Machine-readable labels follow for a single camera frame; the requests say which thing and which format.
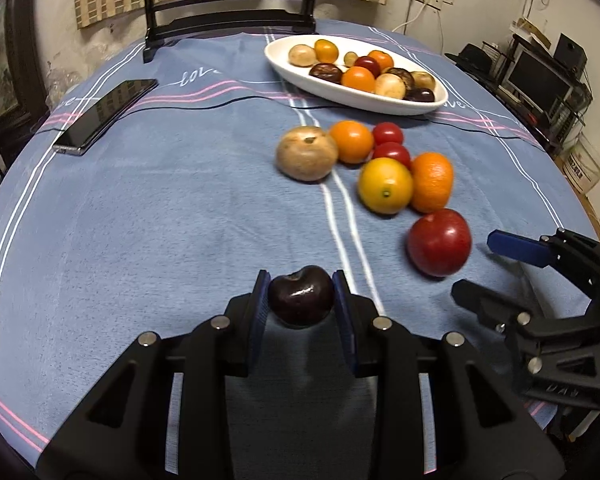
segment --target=dark cherry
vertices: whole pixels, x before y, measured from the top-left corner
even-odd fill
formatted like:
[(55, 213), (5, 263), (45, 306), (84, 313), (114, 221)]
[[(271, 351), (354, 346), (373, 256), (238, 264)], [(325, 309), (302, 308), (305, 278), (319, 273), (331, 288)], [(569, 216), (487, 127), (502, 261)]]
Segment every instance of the dark cherry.
[(306, 328), (320, 323), (333, 306), (333, 282), (318, 266), (306, 266), (269, 283), (269, 308), (291, 328)]
[(366, 68), (374, 75), (374, 77), (378, 77), (380, 75), (380, 65), (370, 56), (360, 56), (353, 66), (361, 66), (362, 68)]
[(338, 83), (342, 79), (342, 70), (331, 63), (318, 63), (309, 70), (309, 75), (322, 79), (323, 81), (329, 81), (331, 83)]
[(436, 96), (428, 88), (414, 88), (409, 90), (404, 97), (407, 101), (417, 101), (419, 103), (432, 103)]

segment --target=phone screen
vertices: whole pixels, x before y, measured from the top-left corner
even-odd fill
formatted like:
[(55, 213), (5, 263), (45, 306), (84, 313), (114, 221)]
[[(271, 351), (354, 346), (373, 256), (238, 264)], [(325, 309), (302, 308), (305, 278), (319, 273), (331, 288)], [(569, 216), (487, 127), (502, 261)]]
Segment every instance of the phone screen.
[(69, 126), (54, 145), (74, 149), (87, 147), (94, 136), (102, 133), (103, 128), (157, 85), (158, 81), (155, 79), (136, 79), (120, 83)]

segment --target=blue gripper pad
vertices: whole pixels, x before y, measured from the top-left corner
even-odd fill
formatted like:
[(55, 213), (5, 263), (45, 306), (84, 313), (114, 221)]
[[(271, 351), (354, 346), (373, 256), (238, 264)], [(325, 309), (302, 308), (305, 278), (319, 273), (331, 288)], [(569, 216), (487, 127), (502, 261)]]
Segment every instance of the blue gripper pad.
[(487, 237), (487, 245), (496, 254), (536, 267), (550, 266), (555, 262), (555, 255), (546, 242), (512, 233), (493, 231)]
[(334, 272), (331, 279), (336, 292), (334, 309), (336, 311), (336, 321), (338, 323), (338, 331), (340, 332), (340, 343), (342, 344), (344, 361), (351, 372), (356, 375), (358, 371), (356, 334), (353, 330), (351, 316), (347, 307), (347, 297), (350, 294), (349, 285), (338, 272)]
[(267, 298), (267, 291), (269, 290), (269, 283), (271, 282), (271, 275), (266, 270), (261, 270), (256, 280), (256, 285), (251, 293), (250, 301), (255, 302), (256, 311), (251, 319), (251, 331), (249, 334), (248, 343), (248, 364), (249, 369), (258, 360), (260, 355), (260, 346), (262, 345), (262, 337), (264, 335), (264, 328), (267, 324), (267, 317), (269, 316), (269, 300)]

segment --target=white oval bowl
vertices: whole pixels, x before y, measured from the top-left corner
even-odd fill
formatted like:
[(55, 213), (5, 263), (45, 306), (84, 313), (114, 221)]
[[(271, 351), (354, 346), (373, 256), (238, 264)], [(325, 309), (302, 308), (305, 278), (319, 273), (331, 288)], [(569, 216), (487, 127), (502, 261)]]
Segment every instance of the white oval bowl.
[[(312, 47), (317, 40), (329, 40), (336, 44), (339, 56), (335, 64), (343, 70), (346, 70), (344, 67), (344, 55), (347, 52), (355, 52), (359, 56), (366, 56), (372, 50), (382, 50), (382, 47), (365, 43), (365, 41), (350, 40), (349, 38), (340, 38), (337, 36), (307, 34), (303, 36), (287, 36), (286, 38), (280, 38), (273, 43), (269, 43), (264, 49), (264, 54), (275, 71), (280, 74), (280, 77), (298, 88), (329, 101), (359, 110), (389, 115), (421, 115), (437, 110), (449, 99), (449, 94), (445, 86), (433, 74), (431, 75), (436, 80), (436, 88), (433, 92), (436, 100), (432, 103), (419, 103), (379, 96), (323, 81), (317, 77), (310, 76), (310, 68), (294, 66), (289, 63), (288, 54), (293, 46), (307, 44)], [(395, 52), (387, 51), (387, 53), (394, 58), (394, 65), (398, 68), (404, 68), (409, 72), (427, 72), (426, 69), (410, 59), (400, 56)]]

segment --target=speaker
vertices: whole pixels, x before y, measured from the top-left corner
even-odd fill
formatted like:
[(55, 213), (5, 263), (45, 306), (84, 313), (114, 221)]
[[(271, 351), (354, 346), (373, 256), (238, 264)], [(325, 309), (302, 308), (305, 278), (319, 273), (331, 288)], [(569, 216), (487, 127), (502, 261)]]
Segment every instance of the speaker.
[(587, 64), (587, 55), (584, 53), (584, 49), (564, 34), (560, 35), (560, 41), (558, 41), (558, 46), (555, 48), (554, 59), (577, 79), (580, 79), (584, 66)]

